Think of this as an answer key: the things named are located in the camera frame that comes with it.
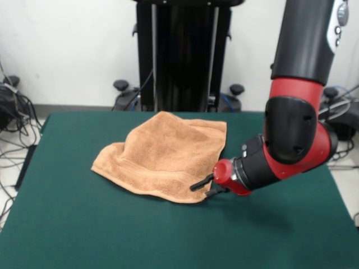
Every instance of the green table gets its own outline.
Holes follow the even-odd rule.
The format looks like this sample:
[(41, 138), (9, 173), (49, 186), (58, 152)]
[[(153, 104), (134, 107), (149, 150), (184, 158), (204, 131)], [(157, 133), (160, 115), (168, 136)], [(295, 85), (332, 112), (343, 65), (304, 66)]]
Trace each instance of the green table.
[[(359, 233), (325, 166), (198, 205), (137, 196), (90, 170), (152, 115), (50, 116), (0, 235), (1, 268), (359, 268)], [(223, 157), (263, 128), (259, 113), (179, 115), (226, 120)]]

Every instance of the black cable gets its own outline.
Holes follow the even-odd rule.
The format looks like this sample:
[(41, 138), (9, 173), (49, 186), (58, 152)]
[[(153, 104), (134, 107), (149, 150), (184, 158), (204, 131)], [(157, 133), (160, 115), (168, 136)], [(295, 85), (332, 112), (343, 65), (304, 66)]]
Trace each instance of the black cable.
[(145, 82), (143, 83), (143, 85), (140, 87), (138, 93), (128, 102), (128, 104), (125, 106), (125, 108), (123, 109), (123, 111), (126, 111), (126, 109), (130, 106), (130, 104), (140, 95), (140, 93), (142, 92), (142, 90), (144, 89), (144, 87), (147, 85), (147, 83), (149, 82), (151, 76), (153, 75), (153, 69), (151, 70), (150, 74), (148, 75), (147, 79), (145, 80)]
[(5, 140), (4, 138), (0, 138), (0, 140), (1, 140), (1, 141), (4, 141), (4, 142), (6, 142), (6, 143), (12, 144), (12, 145), (14, 145), (14, 146), (17, 146), (17, 147), (23, 147), (23, 146), (21, 146), (21, 145), (19, 145), (19, 144), (17, 144), (17, 143), (14, 143), (14, 142)]
[(6, 168), (12, 168), (12, 167), (15, 167), (15, 166), (18, 166), (19, 167), (19, 165), (21, 165), (21, 164), (23, 164), (24, 162), (22, 162), (22, 163), (14, 163), (14, 164), (12, 164), (12, 165), (7, 165), (7, 166), (0, 166), (0, 169), (6, 169)]
[[(2, 210), (2, 212), (0, 214), (0, 222), (1, 222), (2, 218), (11, 210), (11, 207), (13, 205), (14, 199), (15, 199), (15, 197), (10, 197), (8, 200), (6, 200), (4, 208), (3, 208), (3, 210)], [(8, 209), (6, 209), (7, 203), (9, 203), (9, 201), (12, 201), (12, 205)]]
[[(135, 96), (128, 102), (128, 104), (125, 106), (125, 108), (123, 109), (123, 111), (126, 111), (126, 109), (132, 104), (132, 102), (139, 96), (139, 94), (142, 92), (142, 90), (144, 89), (144, 87), (147, 85), (147, 83), (149, 82), (151, 76), (153, 75), (153, 69), (151, 70), (150, 74), (148, 75), (148, 77), (146, 78), (145, 82), (143, 83), (143, 85), (140, 87), (139, 91), (135, 94)], [(116, 102), (114, 103), (111, 111), (114, 110), (114, 107), (117, 104), (118, 98), (121, 96), (118, 96), (116, 98)]]
[(0, 180), (0, 187), (1, 187), (1, 189), (5, 192), (5, 194), (6, 194), (9, 198), (11, 198), (11, 199), (13, 200), (12, 196), (7, 192), (7, 190), (5, 189), (4, 185), (2, 184), (1, 180)]
[(336, 97), (336, 98), (334, 99), (334, 101), (339, 100), (340, 98), (342, 98), (342, 97), (344, 97), (344, 96), (346, 96), (346, 95), (348, 95), (348, 94), (354, 92), (354, 91), (357, 90), (357, 89), (359, 89), (359, 85), (357, 85), (357, 86), (351, 88), (349, 91), (345, 92), (344, 94), (339, 95), (338, 97)]
[(354, 221), (355, 221), (355, 218), (356, 218), (357, 216), (359, 216), (359, 212), (356, 213), (356, 214), (353, 216), (353, 220), (354, 220)]
[(113, 111), (114, 110), (114, 108), (115, 108), (115, 106), (116, 106), (116, 104), (117, 104), (117, 102), (118, 102), (118, 99), (120, 99), (122, 97), (122, 95), (120, 94), (120, 95), (118, 95), (117, 97), (116, 97), (116, 100), (114, 101), (114, 105), (113, 105), (113, 107), (112, 107), (112, 109), (111, 109), (111, 111)]
[(5, 156), (5, 154), (8, 154), (10, 152), (16, 152), (16, 151), (25, 150), (25, 149), (27, 149), (27, 148), (4, 151), (3, 153), (0, 154), (0, 157)]
[(357, 165), (328, 165), (329, 170), (349, 171), (359, 169)]

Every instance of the knob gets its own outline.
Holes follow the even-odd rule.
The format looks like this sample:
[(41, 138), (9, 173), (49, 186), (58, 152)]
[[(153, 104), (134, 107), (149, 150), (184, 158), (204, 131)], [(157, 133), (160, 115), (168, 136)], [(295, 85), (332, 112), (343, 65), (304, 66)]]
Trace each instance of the knob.
[(234, 96), (238, 96), (245, 91), (245, 88), (240, 84), (233, 84), (229, 89)]
[(128, 82), (126, 80), (116, 80), (113, 83), (113, 86), (118, 90), (118, 91), (125, 91), (128, 88)]
[(336, 88), (325, 88), (324, 89), (324, 95), (328, 99), (334, 99), (339, 94), (338, 90)]
[(348, 4), (344, 3), (338, 9), (338, 21), (340, 26), (346, 26), (349, 20), (349, 8)]

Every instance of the towel fold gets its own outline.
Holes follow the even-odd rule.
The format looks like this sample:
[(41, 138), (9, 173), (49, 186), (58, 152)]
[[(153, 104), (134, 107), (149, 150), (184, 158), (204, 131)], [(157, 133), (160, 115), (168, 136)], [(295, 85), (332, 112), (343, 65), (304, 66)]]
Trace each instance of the towel fold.
[(93, 163), (92, 171), (136, 194), (175, 203), (198, 203), (210, 183), (196, 192), (218, 161), (227, 133), (225, 122), (185, 120), (160, 112), (133, 129), (125, 143), (113, 143)]

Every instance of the floor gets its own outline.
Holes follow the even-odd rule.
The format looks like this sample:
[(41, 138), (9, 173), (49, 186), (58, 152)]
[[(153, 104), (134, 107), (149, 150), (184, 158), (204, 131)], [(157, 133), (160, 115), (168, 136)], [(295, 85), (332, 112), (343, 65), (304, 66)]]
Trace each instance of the floor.
[[(34, 141), (38, 142), (40, 139), (38, 130), (35, 130), (36, 139), (29, 126), (27, 127), (27, 130), (29, 132), (29, 136), (23, 136), (22, 142), (26, 145), (31, 145)], [(12, 197), (16, 197), (17, 192), (12, 186), (17, 182), (17, 178), (19, 176), (22, 162), (24, 162), (27, 150), (20, 149), (17, 145), (5, 142), (4, 140), (20, 145), (21, 141), (19, 140), (19, 133), (0, 133), (0, 180), (8, 194)], [(359, 165), (359, 135), (355, 137), (354, 141), (355, 145), (357, 146), (349, 153), (347, 157), (334, 163), (332, 162), (329, 165)], [(346, 143), (341, 143), (339, 145), (340, 150), (345, 150), (346, 147)], [(6, 157), (13, 158), (11, 160), (5, 159), (4, 156), (1, 156), (1, 151), (7, 152), (9, 150), (18, 150), (6, 154)], [(354, 216), (359, 213), (359, 169), (335, 170), (332, 171), (332, 175), (335, 179), (335, 182), (337, 183), (350, 216), (355, 219), (355, 224), (359, 227), (359, 215), (354, 218)], [(6, 202), (7, 207), (5, 210), (7, 210), (12, 205), (12, 200), (9, 199), (8, 195), (6, 195), (2, 189), (0, 189), (0, 215)], [(7, 215), (0, 221), (0, 231), (6, 222)]]

